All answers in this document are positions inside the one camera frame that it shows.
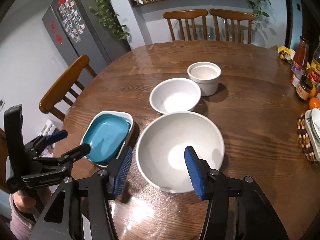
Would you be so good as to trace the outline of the left hand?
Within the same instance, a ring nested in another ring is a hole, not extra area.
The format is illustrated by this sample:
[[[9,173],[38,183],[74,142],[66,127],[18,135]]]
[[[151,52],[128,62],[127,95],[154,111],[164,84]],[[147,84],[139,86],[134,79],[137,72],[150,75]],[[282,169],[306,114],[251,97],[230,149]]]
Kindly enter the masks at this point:
[[[45,203],[47,203],[52,195],[50,189],[47,187],[43,189],[43,200]],[[36,205],[36,200],[29,197],[21,195],[19,192],[15,192],[12,195],[13,202],[17,209],[22,213],[32,213],[32,208]]]

